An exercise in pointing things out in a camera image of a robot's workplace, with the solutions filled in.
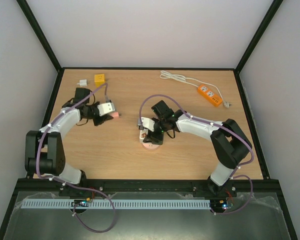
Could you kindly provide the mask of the pink round socket hub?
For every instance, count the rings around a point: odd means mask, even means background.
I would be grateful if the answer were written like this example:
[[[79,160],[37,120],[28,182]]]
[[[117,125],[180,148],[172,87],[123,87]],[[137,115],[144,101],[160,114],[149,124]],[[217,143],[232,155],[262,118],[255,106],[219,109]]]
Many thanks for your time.
[[[152,144],[152,143],[142,143],[141,144],[146,150],[154,151],[160,148],[160,145],[158,144]]]

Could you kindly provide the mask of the pink small block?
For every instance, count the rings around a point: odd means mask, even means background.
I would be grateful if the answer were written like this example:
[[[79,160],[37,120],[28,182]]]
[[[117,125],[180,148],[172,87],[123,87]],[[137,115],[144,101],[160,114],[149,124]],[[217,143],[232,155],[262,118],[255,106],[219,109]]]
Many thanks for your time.
[[[113,118],[120,118],[121,114],[119,112],[113,112],[110,114]]]

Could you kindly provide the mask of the white usb charger plug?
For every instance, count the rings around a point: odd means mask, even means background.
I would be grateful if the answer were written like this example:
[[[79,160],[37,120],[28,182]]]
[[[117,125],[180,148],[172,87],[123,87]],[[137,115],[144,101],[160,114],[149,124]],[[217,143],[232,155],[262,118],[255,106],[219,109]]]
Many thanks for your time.
[[[88,81],[87,79],[80,79],[79,82],[77,83],[80,87],[87,87],[88,86]]]

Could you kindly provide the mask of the yellow cube socket adapter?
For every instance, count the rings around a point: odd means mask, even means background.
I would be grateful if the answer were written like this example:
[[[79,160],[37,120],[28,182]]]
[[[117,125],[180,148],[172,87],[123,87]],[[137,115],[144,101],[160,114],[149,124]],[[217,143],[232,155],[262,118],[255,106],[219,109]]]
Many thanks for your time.
[[[94,85],[98,88],[108,82],[104,73],[98,73],[94,75]]]

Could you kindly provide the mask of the orange power strip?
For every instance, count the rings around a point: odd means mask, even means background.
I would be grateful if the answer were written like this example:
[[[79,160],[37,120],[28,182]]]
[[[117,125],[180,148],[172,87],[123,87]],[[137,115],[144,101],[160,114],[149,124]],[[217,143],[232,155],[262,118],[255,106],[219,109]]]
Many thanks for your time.
[[[197,92],[204,97],[209,103],[211,103],[214,107],[219,107],[223,100],[217,94],[215,94],[211,89],[209,89],[206,85],[202,84],[197,88]]]

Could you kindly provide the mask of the white printed cube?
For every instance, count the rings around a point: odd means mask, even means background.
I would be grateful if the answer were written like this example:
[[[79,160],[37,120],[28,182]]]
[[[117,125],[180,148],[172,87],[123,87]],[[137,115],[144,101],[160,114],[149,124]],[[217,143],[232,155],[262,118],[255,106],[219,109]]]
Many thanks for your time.
[[[149,130],[148,129],[142,129],[139,131],[139,142],[143,143],[144,139],[147,137]]]

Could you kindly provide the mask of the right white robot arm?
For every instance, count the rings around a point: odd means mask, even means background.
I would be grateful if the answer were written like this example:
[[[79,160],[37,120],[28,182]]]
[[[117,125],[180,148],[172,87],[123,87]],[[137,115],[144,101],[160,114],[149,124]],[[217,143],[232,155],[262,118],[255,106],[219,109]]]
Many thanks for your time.
[[[164,134],[176,137],[176,132],[192,134],[211,141],[218,164],[208,177],[208,191],[219,196],[226,189],[226,182],[240,167],[240,162],[250,153],[253,156],[252,144],[233,119],[212,121],[196,117],[182,108],[173,111],[163,101],[151,107],[153,118],[139,116],[138,127],[145,130],[142,139],[144,144],[162,145]]]

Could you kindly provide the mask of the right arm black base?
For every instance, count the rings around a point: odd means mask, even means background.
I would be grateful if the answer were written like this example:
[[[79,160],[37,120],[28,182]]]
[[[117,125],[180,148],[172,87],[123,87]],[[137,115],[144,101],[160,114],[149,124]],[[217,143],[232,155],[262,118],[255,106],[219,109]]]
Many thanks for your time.
[[[222,186],[213,182],[208,184],[211,193],[210,208],[215,215],[222,215],[235,209],[235,197],[237,196],[236,187],[231,181]]]

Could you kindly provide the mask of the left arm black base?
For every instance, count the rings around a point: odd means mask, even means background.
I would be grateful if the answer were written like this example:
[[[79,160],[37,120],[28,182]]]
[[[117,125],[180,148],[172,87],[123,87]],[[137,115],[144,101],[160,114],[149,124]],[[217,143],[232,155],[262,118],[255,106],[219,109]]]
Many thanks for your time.
[[[75,212],[83,213],[86,209],[83,207],[91,207],[97,199],[104,199],[105,197],[100,193],[103,191],[104,183],[101,180],[86,179],[80,184],[75,184],[74,187],[65,185],[60,188],[60,197],[69,197],[73,200],[70,210],[77,205]]]

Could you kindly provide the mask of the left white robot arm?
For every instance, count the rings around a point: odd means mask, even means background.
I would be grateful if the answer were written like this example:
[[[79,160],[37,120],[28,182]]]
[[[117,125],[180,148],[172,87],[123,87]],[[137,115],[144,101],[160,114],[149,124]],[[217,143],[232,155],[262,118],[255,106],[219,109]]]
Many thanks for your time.
[[[63,139],[81,120],[93,121],[99,126],[119,116],[114,103],[105,96],[105,103],[93,101],[95,93],[78,87],[73,98],[68,100],[60,113],[39,130],[31,130],[25,137],[25,170],[41,179],[60,180],[63,184],[80,184],[86,174],[83,170],[66,163]]]

